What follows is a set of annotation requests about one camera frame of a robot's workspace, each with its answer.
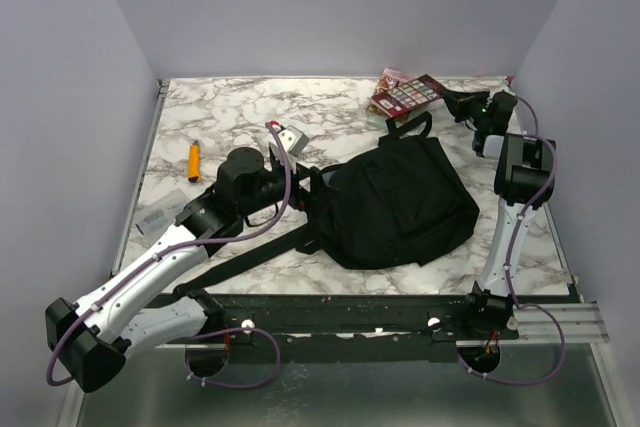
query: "black backpack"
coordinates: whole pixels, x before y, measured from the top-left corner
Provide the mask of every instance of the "black backpack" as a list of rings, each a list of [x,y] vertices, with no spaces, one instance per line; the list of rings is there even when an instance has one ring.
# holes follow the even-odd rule
[[[422,122],[419,135],[400,138]],[[431,125],[428,112],[400,128],[390,119],[378,148],[316,172],[309,222],[343,267],[424,265],[473,235],[478,205],[438,139],[427,138]]]

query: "silver metal floor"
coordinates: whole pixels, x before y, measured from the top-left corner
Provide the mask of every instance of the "silver metal floor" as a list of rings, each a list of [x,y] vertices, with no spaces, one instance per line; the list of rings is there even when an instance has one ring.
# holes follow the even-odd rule
[[[535,378],[552,346],[510,346],[496,374]],[[84,397],[82,427],[607,427],[615,425],[588,345],[569,347],[560,374],[537,387],[506,387],[458,364],[287,364],[273,384],[230,391],[186,381],[182,349],[132,361]],[[235,366],[224,378],[255,380],[270,366]]]

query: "screw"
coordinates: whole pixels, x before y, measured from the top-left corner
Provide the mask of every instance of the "screw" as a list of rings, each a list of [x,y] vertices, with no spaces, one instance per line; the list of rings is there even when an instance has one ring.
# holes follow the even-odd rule
[[[255,329],[256,324],[254,324],[253,320],[251,320],[251,319],[245,319],[240,324],[240,327],[245,328],[245,329]],[[249,335],[251,333],[251,331],[250,330],[245,330],[244,333]]]
[[[431,317],[427,320],[427,327],[430,327],[434,332],[438,332],[440,330],[440,319],[437,317]]]
[[[515,317],[509,317],[509,320],[507,321],[507,329],[509,330],[517,330],[518,329],[518,319],[516,319]]]

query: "backpack strap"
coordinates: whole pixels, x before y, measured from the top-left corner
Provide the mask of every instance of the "backpack strap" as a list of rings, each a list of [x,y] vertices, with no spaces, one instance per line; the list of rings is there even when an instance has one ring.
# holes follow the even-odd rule
[[[433,116],[429,111],[424,111],[416,118],[411,119],[409,122],[400,127],[396,127],[395,120],[387,119],[387,130],[389,131],[389,133],[378,139],[378,146],[381,147],[383,144],[391,140],[398,140],[400,137],[412,131],[423,122],[425,124],[424,129],[422,129],[422,132],[420,132],[420,134],[418,135],[420,137],[426,138],[429,135],[429,132],[431,132],[431,127],[433,127]]]

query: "metal base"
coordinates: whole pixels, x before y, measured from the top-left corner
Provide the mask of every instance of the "metal base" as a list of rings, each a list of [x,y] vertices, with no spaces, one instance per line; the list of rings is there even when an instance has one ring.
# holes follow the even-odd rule
[[[545,304],[551,314],[560,322],[567,344],[602,344],[609,342],[609,334],[604,326],[597,304]],[[514,311],[518,330],[517,339],[501,339],[501,345],[557,344],[558,330],[548,316],[537,309]],[[482,342],[462,340],[458,347],[483,345]]]
[[[225,318],[239,321],[251,318],[255,325],[275,335],[288,361],[305,363],[333,362],[397,362],[428,360],[430,362],[457,362],[457,348],[486,342],[493,326],[488,330],[466,324],[466,296],[322,296],[322,295],[229,295],[217,294],[216,300],[225,310]],[[156,298],[150,307],[161,307],[173,302],[173,297]],[[580,322],[589,335],[582,341],[592,341],[594,329],[601,324],[591,324],[598,315],[597,307],[576,305],[575,291],[567,297],[523,297],[523,302],[552,304],[552,309],[571,335],[567,324]],[[544,324],[535,312],[518,312],[517,318],[528,338],[541,328],[548,343],[557,342],[552,326]],[[601,339],[606,333],[601,330]],[[500,334],[501,343],[518,339],[518,332],[505,328]],[[254,337],[247,342],[243,336],[231,340],[234,363],[268,363],[273,358],[272,347]],[[200,349],[198,358],[203,361]],[[212,362],[221,355],[219,347],[209,350]]]
[[[505,347],[496,375],[539,377],[557,353],[550,346]],[[220,379],[249,382],[271,368],[231,365]],[[78,426],[615,425],[588,346],[570,346],[560,374],[536,387],[500,386],[468,375],[459,364],[429,362],[289,363],[274,383],[245,392],[203,388],[185,378],[183,349],[156,349],[85,396]]]

